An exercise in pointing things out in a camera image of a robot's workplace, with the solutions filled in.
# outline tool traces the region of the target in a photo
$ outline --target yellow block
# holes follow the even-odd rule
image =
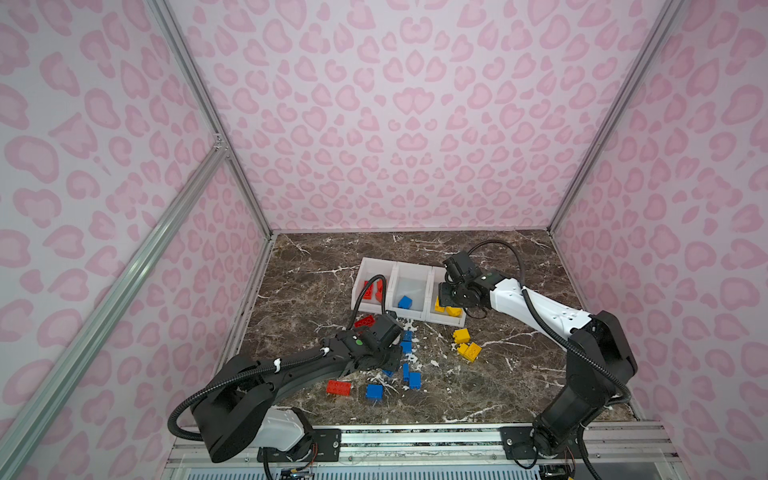
[[[474,362],[475,359],[478,358],[480,350],[482,350],[480,345],[474,342],[472,342],[471,345],[467,345],[466,343],[463,343],[458,346],[458,354],[463,356],[470,362]]]
[[[460,329],[453,333],[453,341],[456,343],[468,343],[469,342],[469,330]]]

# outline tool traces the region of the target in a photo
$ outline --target wall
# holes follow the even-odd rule
[[[663,2],[170,3],[272,228],[386,230],[547,226]]]
[[[0,8],[2,435],[212,137],[140,0]]]
[[[768,475],[765,2],[694,2],[555,238],[692,478]]]
[[[21,478],[155,478],[181,400],[212,378],[264,239],[222,165]]]

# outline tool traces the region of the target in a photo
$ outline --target pink leopard print wallpaper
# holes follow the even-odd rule
[[[20,480],[159,477],[168,416],[213,376],[264,242],[235,185],[222,165]]]
[[[213,138],[141,0],[0,5],[0,435]]]
[[[693,2],[556,235],[693,480],[768,478],[766,25]]]
[[[278,230],[546,227],[662,0],[171,0]]]

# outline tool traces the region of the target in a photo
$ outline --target blue block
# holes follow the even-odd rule
[[[368,385],[366,388],[366,398],[371,400],[381,400],[384,398],[384,386]]]
[[[413,300],[404,295],[397,303],[397,308],[409,309],[411,305],[413,305]]]
[[[409,386],[411,387],[411,389],[414,389],[414,390],[421,389],[422,388],[422,374],[421,373],[416,373],[416,372],[412,373],[410,375]]]

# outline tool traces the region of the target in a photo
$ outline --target red block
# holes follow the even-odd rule
[[[374,323],[376,323],[376,319],[373,318],[373,315],[364,316],[362,319],[359,319],[355,322],[355,328],[359,328],[361,326],[371,327]]]
[[[362,288],[366,288],[367,286],[368,286],[368,282],[366,282],[365,285],[362,286]],[[362,297],[365,300],[370,300],[371,299],[371,295],[373,295],[373,287],[372,286],[368,287],[368,289],[362,295]]]
[[[349,391],[352,389],[352,384],[349,382],[337,382],[336,380],[328,380],[328,386],[326,392],[333,395],[349,396]]]

